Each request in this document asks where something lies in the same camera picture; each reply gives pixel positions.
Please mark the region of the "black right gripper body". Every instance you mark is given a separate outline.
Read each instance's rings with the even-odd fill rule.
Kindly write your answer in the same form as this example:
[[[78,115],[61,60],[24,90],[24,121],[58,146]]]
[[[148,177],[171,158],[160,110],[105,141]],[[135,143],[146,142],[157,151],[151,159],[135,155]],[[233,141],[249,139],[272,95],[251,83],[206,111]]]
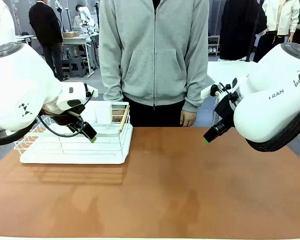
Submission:
[[[234,127],[234,109],[236,107],[236,101],[238,100],[238,94],[236,92],[229,93],[223,97],[223,99],[215,107],[215,112],[221,118],[221,120],[215,125],[217,131],[228,131]]]

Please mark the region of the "person's left hand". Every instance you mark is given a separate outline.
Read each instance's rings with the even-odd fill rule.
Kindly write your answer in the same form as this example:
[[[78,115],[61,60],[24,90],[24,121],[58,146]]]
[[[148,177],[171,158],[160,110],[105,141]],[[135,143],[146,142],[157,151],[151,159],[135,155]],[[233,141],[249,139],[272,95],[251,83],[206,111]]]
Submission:
[[[180,125],[182,127],[191,127],[196,122],[196,119],[197,119],[196,112],[188,112],[182,110],[180,114]]]

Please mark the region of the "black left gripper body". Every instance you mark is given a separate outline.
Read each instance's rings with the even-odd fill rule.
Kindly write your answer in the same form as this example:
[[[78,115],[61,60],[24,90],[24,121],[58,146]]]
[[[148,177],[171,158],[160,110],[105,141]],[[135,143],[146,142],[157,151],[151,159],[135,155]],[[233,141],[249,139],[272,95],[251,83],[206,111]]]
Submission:
[[[85,106],[80,104],[72,107],[61,114],[41,110],[41,115],[50,117],[59,126],[67,127],[72,133],[82,133],[87,123],[83,120],[81,113],[85,110]]]

